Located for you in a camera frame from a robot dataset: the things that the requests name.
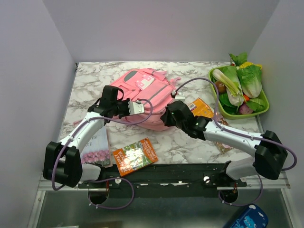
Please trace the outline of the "pink student backpack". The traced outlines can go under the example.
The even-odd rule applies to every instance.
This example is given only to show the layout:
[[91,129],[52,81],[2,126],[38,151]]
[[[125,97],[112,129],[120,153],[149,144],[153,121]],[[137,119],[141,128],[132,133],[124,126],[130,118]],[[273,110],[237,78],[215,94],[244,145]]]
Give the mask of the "pink student backpack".
[[129,115],[126,117],[114,117],[112,122],[125,125],[138,125],[142,128],[164,131],[166,126],[161,120],[168,104],[173,102],[171,93],[176,91],[176,82],[180,78],[167,79],[165,71],[157,71],[152,68],[133,69],[115,80],[110,86],[121,88],[124,99],[129,98],[133,102],[141,102],[144,105],[144,113]]

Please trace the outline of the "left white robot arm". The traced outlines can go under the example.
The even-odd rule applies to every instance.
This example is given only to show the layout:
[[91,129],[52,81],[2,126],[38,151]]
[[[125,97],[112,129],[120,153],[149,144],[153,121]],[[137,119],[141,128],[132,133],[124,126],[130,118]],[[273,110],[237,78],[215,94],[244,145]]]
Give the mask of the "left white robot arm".
[[106,85],[102,96],[88,108],[83,120],[59,142],[50,142],[46,147],[43,177],[50,180],[53,190],[64,186],[75,187],[80,181],[89,181],[94,187],[102,187],[105,175],[99,165],[83,164],[81,152],[107,123],[114,117],[129,116],[130,99],[123,99],[122,89]]

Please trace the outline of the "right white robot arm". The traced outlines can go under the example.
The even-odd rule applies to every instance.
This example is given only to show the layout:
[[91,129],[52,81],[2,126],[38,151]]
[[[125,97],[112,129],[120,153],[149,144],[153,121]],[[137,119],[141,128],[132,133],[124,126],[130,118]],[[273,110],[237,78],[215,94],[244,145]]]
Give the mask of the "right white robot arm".
[[277,180],[287,158],[287,151],[274,132],[250,133],[224,126],[208,117],[194,116],[182,101],[167,105],[161,120],[165,126],[175,126],[191,138],[220,142],[249,154],[248,158],[225,163],[218,175],[224,186],[253,175]]

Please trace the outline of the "orange Treehouse book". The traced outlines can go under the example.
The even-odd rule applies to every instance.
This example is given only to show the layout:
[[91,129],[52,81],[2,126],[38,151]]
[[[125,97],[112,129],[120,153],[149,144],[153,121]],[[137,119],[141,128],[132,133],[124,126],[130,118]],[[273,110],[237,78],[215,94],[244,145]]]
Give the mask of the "orange Treehouse book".
[[144,138],[118,149],[113,152],[113,156],[121,177],[158,161],[149,138]]

